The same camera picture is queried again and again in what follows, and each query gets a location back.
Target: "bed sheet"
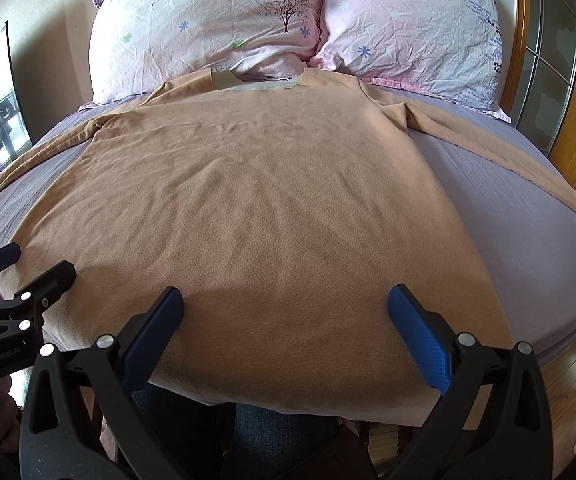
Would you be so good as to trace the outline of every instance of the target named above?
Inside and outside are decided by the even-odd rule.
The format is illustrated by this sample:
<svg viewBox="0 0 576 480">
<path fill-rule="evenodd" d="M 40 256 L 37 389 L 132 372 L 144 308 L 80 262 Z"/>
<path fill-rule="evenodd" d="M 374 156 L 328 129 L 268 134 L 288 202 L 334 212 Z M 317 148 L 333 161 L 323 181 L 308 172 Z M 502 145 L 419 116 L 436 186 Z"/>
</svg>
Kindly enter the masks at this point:
<svg viewBox="0 0 576 480">
<path fill-rule="evenodd" d="M 216 88 L 273 89 L 292 82 L 241 83 L 215 75 Z M 401 90 L 389 91 L 427 102 L 487 129 L 552 171 L 555 168 L 515 128 L 461 105 Z M 57 124 L 40 142 L 120 102 L 83 110 Z M 454 203 L 491 275 L 513 338 L 527 340 L 542 365 L 576 337 L 576 214 L 517 174 L 417 130 L 410 135 Z M 0 193 L 0 246 L 25 214 L 90 141 L 49 159 Z"/>
</svg>

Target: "dark blue jeans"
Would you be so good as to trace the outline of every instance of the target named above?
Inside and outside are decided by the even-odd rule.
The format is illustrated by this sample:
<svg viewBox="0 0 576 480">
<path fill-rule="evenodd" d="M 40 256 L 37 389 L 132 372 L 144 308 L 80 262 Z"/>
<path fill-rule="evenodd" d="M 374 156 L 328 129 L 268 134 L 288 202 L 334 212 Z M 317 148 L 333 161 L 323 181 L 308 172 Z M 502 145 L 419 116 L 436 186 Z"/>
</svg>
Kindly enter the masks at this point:
<svg viewBox="0 0 576 480">
<path fill-rule="evenodd" d="M 232 405 L 206 406 L 148 384 L 132 394 L 142 417 L 193 480 L 275 480 L 338 430 L 337 418 L 281 413 L 237 404 L 223 458 L 223 428 Z"/>
</svg>

